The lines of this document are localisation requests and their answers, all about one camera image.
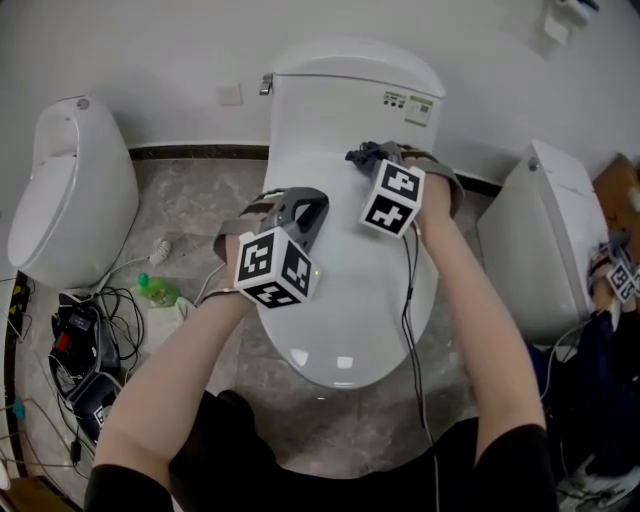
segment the person's left arm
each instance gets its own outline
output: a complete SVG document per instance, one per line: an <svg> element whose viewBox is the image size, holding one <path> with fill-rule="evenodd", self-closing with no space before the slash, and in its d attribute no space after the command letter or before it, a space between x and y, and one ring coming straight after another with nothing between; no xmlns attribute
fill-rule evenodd
<svg viewBox="0 0 640 512"><path fill-rule="evenodd" d="M237 248L237 239L228 242L227 254L237 255ZM167 338L118 395L95 466L129 468L169 489L169 463L191 432L218 355L252 307L240 294L212 297Z"/></svg>

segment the gray tile floor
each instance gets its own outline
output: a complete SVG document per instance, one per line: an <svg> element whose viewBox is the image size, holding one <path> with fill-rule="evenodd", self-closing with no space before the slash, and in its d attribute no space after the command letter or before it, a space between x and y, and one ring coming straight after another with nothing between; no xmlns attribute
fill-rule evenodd
<svg viewBox="0 0 640 512"><path fill-rule="evenodd" d="M110 284L135 285L143 270L165 277L194 300L204 277L220 264L211 246L222 220L237 214L261 190L266 163L246 160L158 160L135 163L141 203L118 264L148 255L161 238L173 243L168 260L155 269L133 265ZM478 258L475 221L491 200L469 193L456 216ZM52 343L50 316L57 295L38 287L28 312L34 322L16 360L18 395L36 400L69 443L73 436L62 423L50 389L47 354ZM145 341L143 359L153 352ZM456 421L474 414L468 380L455 348L448 305L438 290L426 332L418 344L427 395L427 415L435 437ZM336 478L357 477L390 468L428 448L421 430L413 375L408 360L382 381L358 391L332 391L315 386L282 360L265 334L257 314L247 317L229 340L208 389L233 388L256 413L259 433L285 467ZM66 448L46 419L27 404L24 429L43 462L66 463ZM33 455L27 450L27 457ZM79 470L88 474L84 456ZM69 468L50 468L55 483L82 503L86 480Z"/></svg>

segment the plastic bottle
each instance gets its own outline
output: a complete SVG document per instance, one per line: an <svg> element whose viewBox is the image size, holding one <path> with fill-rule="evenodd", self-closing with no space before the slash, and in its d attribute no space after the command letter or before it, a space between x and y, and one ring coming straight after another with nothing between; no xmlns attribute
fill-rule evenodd
<svg viewBox="0 0 640 512"><path fill-rule="evenodd" d="M144 272L138 276L138 295L146 297L155 306L160 308L167 308L173 306L180 292L177 288L174 288L164 279L159 277L149 277Z"/></svg>

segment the white toilet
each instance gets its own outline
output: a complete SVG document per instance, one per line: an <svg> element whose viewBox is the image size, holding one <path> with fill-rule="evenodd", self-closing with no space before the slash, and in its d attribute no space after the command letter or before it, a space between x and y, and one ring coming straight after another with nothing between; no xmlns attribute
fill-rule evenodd
<svg viewBox="0 0 640 512"><path fill-rule="evenodd" d="M57 290L91 285L116 260L137 209L133 165L109 110L88 96L54 103L36 125L9 261Z"/></svg>
<svg viewBox="0 0 640 512"><path fill-rule="evenodd" d="M329 213L311 256L322 270L313 300L259 308L281 355L322 386L355 389L383 378L408 354L401 329L407 260L401 240L359 224L371 188L345 161L364 141L431 151L445 91L433 70L394 46L332 37L285 52L265 75L273 92L264 190L314 187ZM412 321L416 339L433 307L438 274L420 249Z"/></svg>
<svg viewBox="0 0 640 512"><path fill-rule="evenodd" d="M578 160L534 140L478 235L485 271L526 341L553 344L588 318L589 262L608 232Z"/></svg>

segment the wall switch plate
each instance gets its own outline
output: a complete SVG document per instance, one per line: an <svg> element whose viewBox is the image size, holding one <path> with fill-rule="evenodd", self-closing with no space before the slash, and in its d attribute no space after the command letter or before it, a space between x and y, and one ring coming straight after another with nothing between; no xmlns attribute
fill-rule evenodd
<svg viewBox="0 0 640 512"><path fill-rule="evenodd" d="M216 85L218 105L242 105L240 83Z"/></svg>

